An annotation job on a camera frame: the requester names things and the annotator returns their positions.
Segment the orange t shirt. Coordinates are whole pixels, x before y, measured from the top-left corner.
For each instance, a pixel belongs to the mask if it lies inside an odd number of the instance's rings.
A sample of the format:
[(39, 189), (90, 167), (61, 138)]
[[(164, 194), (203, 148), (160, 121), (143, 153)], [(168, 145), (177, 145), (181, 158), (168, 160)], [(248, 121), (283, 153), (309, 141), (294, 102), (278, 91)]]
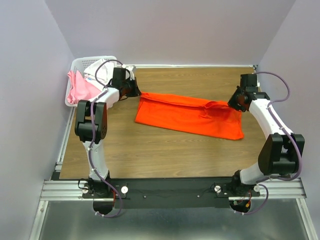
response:
[(242, 114), (225, 101), (143, 92), (135, 122), (196, 135), (241, 140)]

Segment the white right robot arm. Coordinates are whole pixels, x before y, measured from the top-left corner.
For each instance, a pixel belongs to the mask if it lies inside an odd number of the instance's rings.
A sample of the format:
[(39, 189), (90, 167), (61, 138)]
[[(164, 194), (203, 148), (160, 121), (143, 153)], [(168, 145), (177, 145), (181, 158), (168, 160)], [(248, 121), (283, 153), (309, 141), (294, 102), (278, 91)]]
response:
[(240, 85), (229, 99), (228, 106), (243, 113), (250, 112), (266, 140), (257, 162), (232, 176), (227, 189), (234, 196), (241, 196), (269, 179), (292, 181), (301, 174), (305, 139), (285, 125), (275, 111), (274, 103), (276, 101), (271, 100), (266, 92), (259, 90), (257, 73), (240, 76)]

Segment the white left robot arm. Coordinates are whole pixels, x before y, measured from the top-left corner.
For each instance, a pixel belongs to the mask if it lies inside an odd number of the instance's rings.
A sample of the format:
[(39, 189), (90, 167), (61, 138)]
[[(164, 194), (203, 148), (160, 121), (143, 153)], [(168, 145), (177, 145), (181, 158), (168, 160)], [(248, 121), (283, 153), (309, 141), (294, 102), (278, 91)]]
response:
[(110, 171), (104, 153), (104, 139), (108, 131), (107, 110), (122, 98), (141, 95), (135, 71), (134, 65), (115, 67), (111, 79), (102, 84), (100, 93), (77, 104), (74, 132), (86, 150), (90, 167), (87, 184), (82, 188), (88, 194), (104, 198), (116, 193), (108, 183)]

